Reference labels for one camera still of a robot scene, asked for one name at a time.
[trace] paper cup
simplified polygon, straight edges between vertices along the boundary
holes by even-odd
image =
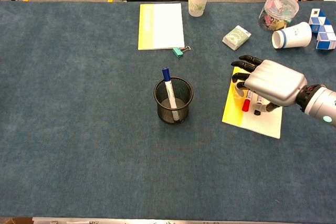
[[[189,14],[193,17],[202,16],[207,1],[208,0],[188,0]]]
[[[307,22],[275,31],[272,44],[276,49],[289,47],[306,47],[311,40],[311,28]]]

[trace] black robotic finger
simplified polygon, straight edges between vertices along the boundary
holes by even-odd
[[[240,60],[244,60],[244,61],[247,61],[248,63],[252,63],[256,66],[260,65],[262,63],[262,60],[256,58],[256,57],[253,57],[251,55],[242,55],[239,57]]]
[[[232,82],[236,83],[238,80],[245,81],[250,76],[249,73],[235,73],[232,76]]]
[[[238,89],[248,89],[247,87],[245,87],[245,81],[237,83],[236,86]]]
[[[234,61],[231,63],[231,66],[242,68],[248,72],[253,72],[256,69],[256,66],[243,61]]]

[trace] silver robotic hand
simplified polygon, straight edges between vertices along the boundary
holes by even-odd
[[[322,84],[307,86],[303,74],[274,61],[250,55],[239,59],[241,61],[234,61],[231,65],[250,73],[234,74],[233,83],[238,89],[249,89],[270,101],[265,105],[254,104],[255,110],[271,112],[280,106],[298,104],[305,114],[336,126],[336,92]]]

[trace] pen holder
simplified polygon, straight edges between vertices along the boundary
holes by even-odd
[[[190,83],[180,77],[172,77],[176,109],[171,109],[164,80],[154,88],[154,98],[158,107],[159,118],[168,124],[182,123],[188,116],[189,104],[193,100],[194,91]]]

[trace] binder clip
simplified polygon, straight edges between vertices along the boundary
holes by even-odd
[[[184,48],[178,48],[178,47],[174,47],[173,48],[173,52],[176,55],[176,57],[180,58],[181,56],[183,56],[183,53],[186,51],[191,50],[190,46],[184,47]]]

